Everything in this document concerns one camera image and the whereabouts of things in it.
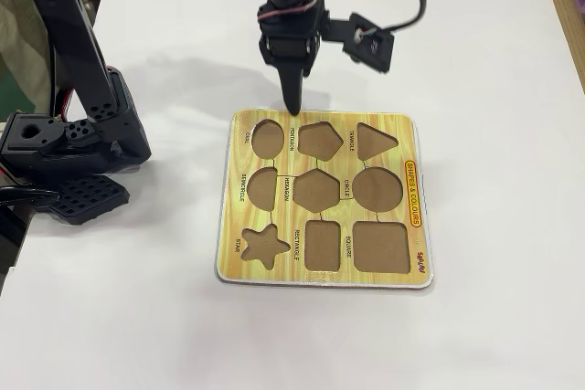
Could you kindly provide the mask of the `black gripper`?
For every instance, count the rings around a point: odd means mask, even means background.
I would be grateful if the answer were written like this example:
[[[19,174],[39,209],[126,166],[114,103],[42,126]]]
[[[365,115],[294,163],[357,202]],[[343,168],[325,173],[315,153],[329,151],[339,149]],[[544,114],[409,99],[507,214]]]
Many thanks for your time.
[[[266,64],[277,67],[282,98],[293,116],[301,111],[303,78],[312,70],[325,16],[324,0],[308,9],[297,6],[296,12],[286,13],[271,1],[258,10],[261,54]]]

